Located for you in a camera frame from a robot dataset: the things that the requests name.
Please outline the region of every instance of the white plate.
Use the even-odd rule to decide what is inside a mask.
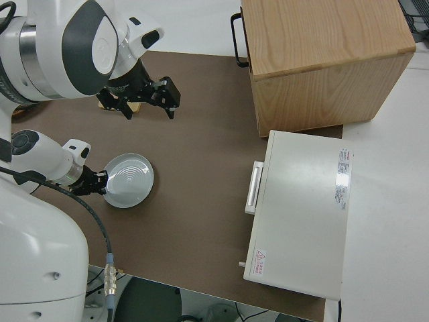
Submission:
[[[150,193],[154,170],[150,162],[136,153],[117,156],[106,165],[109,175],[105,200],[117,208],[136,206]]]

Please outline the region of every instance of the wooden box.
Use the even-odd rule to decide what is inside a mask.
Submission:
[[[373,119],[416,45],[397,0],[242,0],[261,137]]]

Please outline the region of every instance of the brown table mat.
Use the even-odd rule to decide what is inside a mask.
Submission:
[[[96,171],[127,152],[151,162],[154,187],[138,206],[116,209],[99,195],[84,197],[106,225],[116,265],[126,273],[322,321],[324,299],[246,281],[238,266],[246,259],[253,222],[244,213],[251,169],[267,147],[258,136],[247,69],[222,56],[148,52],[143,58],[152,78],[170,76],[180,90],[174,120],[143,104],[127,121],[99,109],[92,97],[50,102],[13,130],[34,129],[60,144],[86,141],[93,147],[86,165]],[[341,130],[315,133],[338,137]],[[46,188],[35,196],[79,224],[90,263],[104,266],[105,245],[90,215]]]

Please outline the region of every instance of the black handle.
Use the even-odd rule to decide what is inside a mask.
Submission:
[[[239,51],[237,49],[237,40],[235,39],[235,29],[234,29],[234,21],[237,19],[243,19],[241,13],[236,13],[231,16],[231,31],[233,32],[233,42],[234,42],[234,51],[235,51],[235,61],[239,67],[249,67],[249,62],[241,62],[239,59]]]

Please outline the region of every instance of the white appliance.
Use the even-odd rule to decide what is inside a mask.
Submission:
[[[352,160],[348,141],[270,132],[247,198],[244,279],[340,299]]]

